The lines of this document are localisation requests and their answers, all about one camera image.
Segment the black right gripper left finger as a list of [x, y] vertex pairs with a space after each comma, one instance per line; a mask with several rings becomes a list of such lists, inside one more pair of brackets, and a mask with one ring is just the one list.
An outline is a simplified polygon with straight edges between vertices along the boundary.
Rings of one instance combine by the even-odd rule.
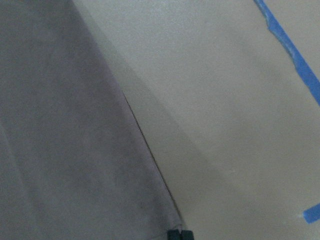
[[167, 240], [181, 240], [181, 233], [178, 229], [167, 231]]

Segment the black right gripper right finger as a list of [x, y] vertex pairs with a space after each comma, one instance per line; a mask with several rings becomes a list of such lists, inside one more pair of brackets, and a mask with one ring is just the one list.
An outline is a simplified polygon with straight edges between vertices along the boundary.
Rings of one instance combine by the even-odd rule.
[[181, 240], [194, 240], [193, 232], [191, 230], [182, 230]]

